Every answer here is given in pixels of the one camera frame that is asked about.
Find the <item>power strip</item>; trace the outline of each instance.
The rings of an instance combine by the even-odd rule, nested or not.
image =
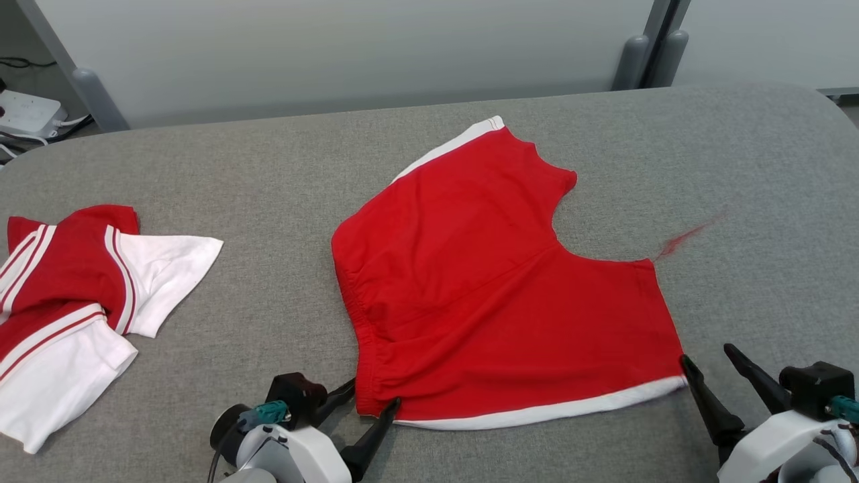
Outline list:
[[[0,131],[53,138],[57,136],[54,122],[64,121],[66,116],[59,101],[12,90],[0,92]]]

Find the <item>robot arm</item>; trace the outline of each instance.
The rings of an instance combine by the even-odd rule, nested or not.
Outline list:
[[[788,367],[776,382],[734,345],[725,353],[749,380],[772,416],[754,430],[732,414],[704,383],[704,376],[684,355],[680,365],[719,451],[722,483],[799,482],[859,483],[856,479],[856,428],[859,403],[853,374],[818,362]]]
[[[237,404],[215,423],[210,446],[238,468],[225,483],[352,483],[363,479],[399,409],[393,400],[364,435],[337,451],[317,427],[355,395],[355,380],[328,394],[300,373],[276,376],[266,403]]]

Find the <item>red fabric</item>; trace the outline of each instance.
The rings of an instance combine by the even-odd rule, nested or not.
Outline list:
[[[10,217],[9,252],[40,226],[46,225],[23,217]],[[11,303],[12,290],[5,290],[0,297],[3,312],[14,316],[33,308],[52,306],[58,301],[96,301],[107,313],[107,325],[125,333],[131,313],[126,311],[122,321],[120,316],[125,305],[134,302],[134,287],[131,286],[131,293],[126,293],[128,269],[117,264],[109,252],[109,244],[116,250],[116,240],[106,241],[108,226],[139,233],[137,214],[131,207],[120,205],[98,205],[75,211],[57,224],[52,235],[43,232],[35,243],[37,247],[46,247],[44,253],[40,257],[30,255],[28,264],[34,268],[28,276],[22,273],[10,280],[12,286],[19,284],[21,288]],[[6,324],[0,325],[0,336],[6,330]]]
[[[576,174],[507,128],[420,166],[332,238],[355,327],[357,409],[471,418],[681,376],[649,260],[568,252],[551,226]]]
[[[127,235],[140,235],[140,225],[134,208],[122,205],[96,205],[70,214],[66,220],[90,220],[95,223],[111,225]],[[9,242],[9,253],[21,243],[27,235],[33,233],[42,222],[25,217],[9,217],[6,223],[6,237]]]

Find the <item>red thread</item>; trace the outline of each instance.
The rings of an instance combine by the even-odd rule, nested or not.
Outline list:
[[[689,231],[685,232],[683,235],[675,236],[671,240],[666,241],[665,247],[662,249],[662,251],[659,253],[659,255],[656,256],[656,259],[658,260],[662,257],[667,257],[668,255],[673,254],[674,251],[677,250],[677,248],[679,248],[680,245],[683,244],[683,242],[685,242],[686,240],[692,238],[693,236],[701,233],[702,231],[704,231],[705,228],[709,227],[711,224],[722,219],[725,216],[725,212],[726,212],[726,210],[723,209],[717,215],[715,215],[710,220],[708,220],[706,223],[700,224],[697,227],[690,229]]]

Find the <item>white fabric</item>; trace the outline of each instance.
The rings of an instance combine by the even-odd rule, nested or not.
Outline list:
[[[3,309],[11,309],[55,229],[40,226],[0,268]],[[101,306],[92,303],[29,335],[0,360],[0,432],[21,441],[27,453],[83,414],[125,371],[137,350],[121,334],[155,337],[223,245],[201,236],[126,235],[111,226],[104,242],[123,275],[125,304],[116,332]]]
[[[504,413],[484,414],[474,418],[432,419],[427,421],[407,421],[397,419],[394,423],[404,426],[415,426],[431,430],[470,431],[508,428],[510,426],[530,425],[550,419],[570,418],[583,414],[612,411],[621,407],[633,406],[656,399],[677,389],[684,388],[686,378],[682,376],[666,377],[657,381],[647,382],[634,388],[624,389],[610,394],[583,400],[572,400],[546,406],[527,407]]]
[[[396,181],[396,180],[402,178],[403,176],[411,173],[412,171],[417,169],[417,167],[423,166],[424,164],[436,159],[437,157],[445,155],[445,154],[449,153],[450,151],[455,150],[456,148],[459,148],[461,145],[468,143],[469,141],[473,141],[474,139],[477,139],[477,138],[483,136],[487,132],[499,131],[499,130],[503,129],[503,127],[504,127],[504,121],[503,121],[503,119],[501,119],[501,116],[494,116],[494,117],[491,117],[489,119],[482,120],[482,121],[478,122],[477,124],[473,124],[471,127],[466,129],[465,131],[463,131],[462,134],[460,134],[456,138],[453,138],[450,141],[447,141],[445,144],[442,144],[441,146],[439,146],[439,147],[431,150],[427,154],[421,156],[420,159],[413,162],[406,169],[403,169],[399,174],[397,174],[397,177],[394,178],[393,181]]]
[[[9,316],[12,313],[12,302],[15,301],[15,296],[18,295],[18,292],[21,291],[21,287],[24,286],[24,282],[27,280],[27,277],[30,276],[30,273],[33,273],[33,269],[42,260],[42,256],[48,249],[48,245],[51,244],[51,239],[53,238],[53,234],[56,230],[56,226],[40,226],[39,229],[31,234],[35,235],[35,242],[26,243],[25,239],[25,242],[18,244],[19,247],[24,247],[20,256],[9,257],[11,265],[8,273],[6,274],[4,285],[0,285],[0,290],[2,291],[0,301],[2,301],[3,305],[0,308],[0,311],[2,311],[2,313],[0,313],[0,323],[9,319]]]
[[[170,312],[205,277],[221,246],[223,241],[203,236],[120,233],[119,257],[128,266],[137,296],[128,332],[155,337]]]
[[[101,311],[92,304],[66,315],[49,332],[94,309]],[[103,314],[48,339],[0,381],[0,432],[35,453],[51,433],[83,414],[136,355],[137,349],[107,326]]]

